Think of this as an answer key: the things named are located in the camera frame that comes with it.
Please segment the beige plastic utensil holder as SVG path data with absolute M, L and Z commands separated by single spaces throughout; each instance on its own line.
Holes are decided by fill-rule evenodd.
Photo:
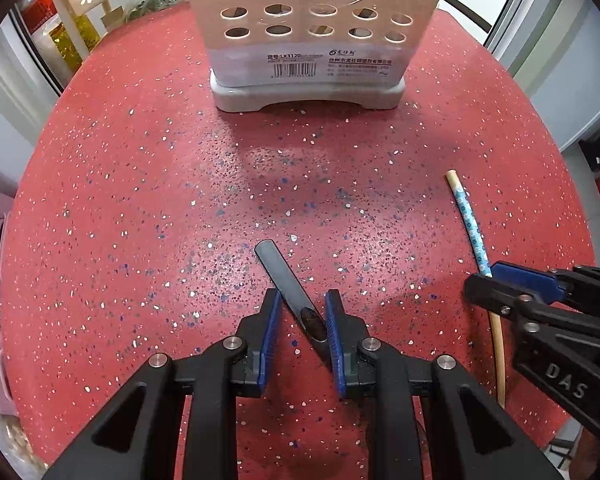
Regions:
M 189 0 L 216 107 L 336 101 L 391 110 L 439 0 Z

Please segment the blue patterned wooden chopstick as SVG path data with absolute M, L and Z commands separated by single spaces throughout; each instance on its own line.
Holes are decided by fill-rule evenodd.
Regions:
M 454 200 L 460 216 L 462 217 L 465 230 L 467 232 L 471 250 L 474 253 L 475 262 L 478 272 L 481 275 L 490 278 L 492 276 L 486 246 L 480 233 L 478 222 L 472 211 L 468 196 L 460 182 L 460 177 L 454 169 L 448 170 L 445 173 L 446 182 L 454 196 Z M 504 347 L 504 337 L 502 330 L 502 322 L 498 315 L 493 312 L 489 313 L 489 324 L 491 330 L 491 339 L 493 347 L 493 362 L 496 381 L 496 400 L 501 408 L 505 408 L 506 404 L 506 357 Z

